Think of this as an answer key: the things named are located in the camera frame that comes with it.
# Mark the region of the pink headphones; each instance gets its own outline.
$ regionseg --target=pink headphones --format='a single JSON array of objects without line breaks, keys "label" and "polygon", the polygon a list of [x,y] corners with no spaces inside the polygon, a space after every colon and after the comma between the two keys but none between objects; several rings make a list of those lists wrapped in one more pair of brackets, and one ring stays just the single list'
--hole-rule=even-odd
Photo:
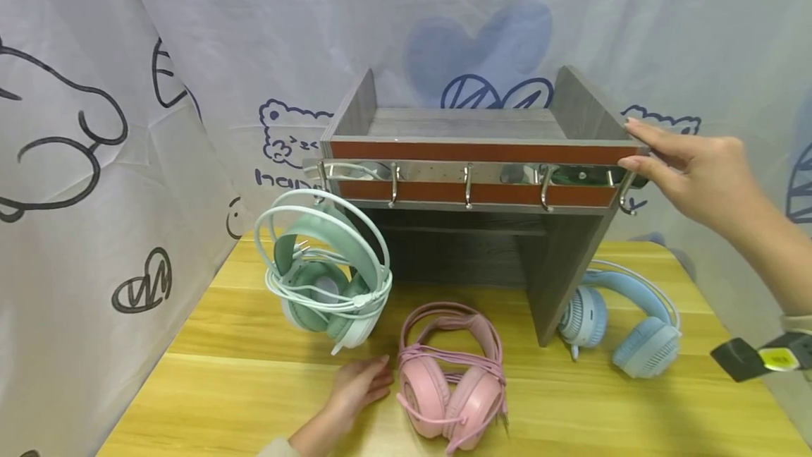
[{"label": "pink headphones", "polygon": [[[427,324],[415,344],[406,346],[408,332],[414,324],[434,314],[440,316]],[[485,356],[425,346],[423,340],[434,329],[470,330]],[[438,360],[466,365],[469,369],[464,374],[443,373]],[[410,416],[418,434],[429,438],[442,434],[450,441],[445,448],[448,455],[457,448],[472,450],[497,414],[507,416],[502,341],[491,322],[470,307],[437,302],[415,309],[400,331],[398,362],[398,402]],[[456,383],[453,393],[449,383]]]}]

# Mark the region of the yellow label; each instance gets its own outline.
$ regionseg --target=yellow label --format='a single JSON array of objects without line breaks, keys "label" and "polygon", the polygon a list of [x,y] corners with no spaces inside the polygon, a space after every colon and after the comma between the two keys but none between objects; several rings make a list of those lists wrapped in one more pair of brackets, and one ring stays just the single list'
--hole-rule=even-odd
[{"label": "yellow label", "polygon": [[758,354],[762,357],[764,367],[772,371],[795,371],[801,367],[795,355],[785,347],[765,347],[758,350]]}]

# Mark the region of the metal hook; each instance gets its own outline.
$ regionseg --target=metal hook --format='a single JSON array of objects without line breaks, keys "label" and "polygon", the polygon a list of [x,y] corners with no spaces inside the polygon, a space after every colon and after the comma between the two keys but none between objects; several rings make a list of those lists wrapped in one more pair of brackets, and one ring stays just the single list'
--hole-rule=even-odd
[{"label": "metal hook", "polygon": [[632,186],[632,181],[634,181],[635,173],[634,171],[627,171],[623,181],[620,183],[620,189],[618,189],[618,193],[620,194],[620,210],[623,211],[627,216],[636,216],[637,211],[633,210],[632,208],[626,207],[626,193],[629,192],[629,189]]},{"label": "metal hook", "polygon": [[465,208],[470,210],[474,206],[471,205],[471,163],[466,164],[463,173],[465,173]]},{"label": "metal hook", "polygon": [[400,177],[400,167],[397,163],[389,165],[392,176],[392,199],[389,201],[389,207],[395,207],[395,201],[398,198],[398,178]]},{"label": "metal hook", "polygon": [[[320,161],[316,164],[316,169],[319,170],[319,180],[321,181],[321,190],[326,192],[330,192],[330,185],[327,181],[327,172],[324,168],[324,161]],[[321,204],[324,202],[324,198],[322,196],[316,196],[316,203]]]},{"label": "metal hook", "polygon": [[556,169],[558,169],[558,167],[554,164],[547,164],[544,167],[544,177],[541,179],[541,208],[543,208],[545,212],[553,211],[553,207],[547,205],[547,189],[550,188],[550,181]]}]

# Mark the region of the pink cable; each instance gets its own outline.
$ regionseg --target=pink cable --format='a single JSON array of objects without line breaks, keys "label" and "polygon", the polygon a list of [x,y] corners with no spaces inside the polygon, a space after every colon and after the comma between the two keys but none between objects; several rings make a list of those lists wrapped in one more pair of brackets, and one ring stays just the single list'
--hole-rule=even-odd
[{"label": "pink cable", "polygon": [[[508,400],[505,395],[505,376],[504,370],[502,367],[502,340],[499,338],[499,334],[496,331],[496,328],[493,328],[493,324],[490,322],[489,319],[482,316],[485,320],[485,323],[488,325],[488,329],[490,329],[491,338],[493,339],[493,356],[480,356],[480,355],[472,355],[471,353],[463,353],[463,352],[456,352],[456,351],[444,351],[437,349],[436,347],[426,346],[422,344],[422,341],[428,337],[428,335],[434,330],[429,324],[429,327],[423,330],[420,336],[417,337],[415,344],[410,346],[406,345],[406,338],[410,329],[414,327],[414,325],[421,319],[432,316],[432,315],[444,315],[444,316],[452,316],[452,317],[471,317],[471,316],[482,316],[480,312],[471,309],[468,306],[462,305],[461,303],[454,303],[454,302],[433,302],[427,303],[421,307],[418,307],[412,314],[410,314],[406,318],[406,322],[404,326],[400,330],[400,353],[398,356],[399,367],[402,366],[410,360],[414,360],[418,357],[427,356],[431,357],[435,360],[442,360],[443,362],[448,362],[448,364],[454,365],[466,365],[468,367],[480,367],[483,370],[487,371],[488,373],[495,376],[499,384],[502,386],[502,393],[501,397],[501,409],[494,410],[493,413],[488,415],[484,422],[482,422],[481,426],[474,431],[471,431],[466,437],[459,441],[451,441],[449,445],[445,448],[445,453],[447,455],[452,455],[454,451],[466,440],[470,439],[480,433],[480,431],[485,430],[485,428],[490,425],[493,419],[496,418],[496,415],[499,413],[506,413],[508,412]],[[450,383],[459,383],[460,379],[462,378],[462,374],[459,372],[444,372],[443,376],[445,376],[445,380]],[[454,421],[460,421],[461,423],[465,424],[465,420],[428,420],[424,418],[424,416],[417,413],[415,409],[408,405],[405,402],[405,399],[402,398],[402,395],[398,394],[399,402],[406,408],[408,413],[411,413],[417,418],[421,420],[429,421],[429,422],[436,422],[436,423],[452,423]]]}]

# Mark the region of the fingernail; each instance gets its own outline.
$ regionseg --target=fingernail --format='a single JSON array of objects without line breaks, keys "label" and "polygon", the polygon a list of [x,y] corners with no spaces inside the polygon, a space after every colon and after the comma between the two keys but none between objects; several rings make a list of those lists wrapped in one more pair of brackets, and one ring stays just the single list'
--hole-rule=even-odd
[{"label": "fingernail", "polygon": [[637,167],[640,167],[640,161],[637,161],[637,159],[632,159],[631,157],[624,157],[618,161],[617,164],[619,167],[626,168],[630,171],[634,171],[637,169]]}]

